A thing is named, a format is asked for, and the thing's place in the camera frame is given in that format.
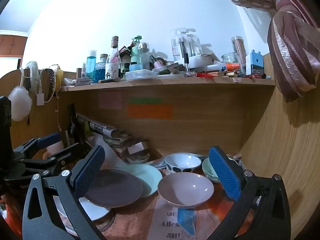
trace pink bowl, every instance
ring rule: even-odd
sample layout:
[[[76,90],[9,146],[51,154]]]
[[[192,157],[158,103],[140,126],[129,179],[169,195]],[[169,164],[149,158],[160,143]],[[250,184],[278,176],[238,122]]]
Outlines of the pink bowl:
[[[160,180],[158,192],[170,205],[190,209],[206,202],[212,196],[214,187],[204,176],[177,172]]]

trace metal screw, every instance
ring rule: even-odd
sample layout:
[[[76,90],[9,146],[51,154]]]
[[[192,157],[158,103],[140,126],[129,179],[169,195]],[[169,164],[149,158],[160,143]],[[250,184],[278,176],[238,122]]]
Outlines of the metal screw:
[[[37,179],[39,179],[39,178],[40,178],[40,175],[39,175],[39,174],[35,174],[35,175],[32,176],[32,179],[33,179],[33,180],[37,180]]]
[[[252,175],[253,175],[252,171],[249,171],[249,170],[244,171],[244,174],[245,174],[247,177],[252,177]]]
[[[65,171],[61,172],[62,177],[66,177],[66,176],[68,176],[69,174],[70,174],[70,171],[69,171],[69,170],[65,170]]]
[[[275,179],[276,180],[281,180],[282,178],[281,178],[281,176],[279,174],[275,174]]]

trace wooden shelf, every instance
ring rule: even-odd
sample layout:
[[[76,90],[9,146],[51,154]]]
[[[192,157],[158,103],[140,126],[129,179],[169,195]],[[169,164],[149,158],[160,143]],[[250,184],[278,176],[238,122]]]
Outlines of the wooden shelf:
[[[214,79],[207,78],[175,78],[175,79],[144,79],[113,82],[105,84],[91,84],[85,86],[63,86],[60,91],[80,91],[80,90],[95,90],[106,88],[124,88],[137,86],[159,86],[159,85],[192,85],[192,84],[229,84],[234,86],[241,85],[263,85],[275,86],[275,81],[271,79],[250,79],[250,78],[227,78],[216,77]]]

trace window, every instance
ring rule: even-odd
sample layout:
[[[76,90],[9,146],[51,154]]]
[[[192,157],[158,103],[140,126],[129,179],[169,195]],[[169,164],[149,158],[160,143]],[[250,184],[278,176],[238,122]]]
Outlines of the window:
[[[13,70],[19,69],[20,60],[16,57],[0,57],[0,78]]]

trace curtain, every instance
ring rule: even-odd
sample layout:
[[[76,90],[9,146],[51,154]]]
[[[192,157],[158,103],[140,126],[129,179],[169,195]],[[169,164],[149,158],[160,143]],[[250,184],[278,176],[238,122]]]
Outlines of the curtain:
[[[300,0],[231,0],[260,10],[276,9],[268,45],[276,85],[286,102],[316,87],[320,73],[320,32],[316,20]]]

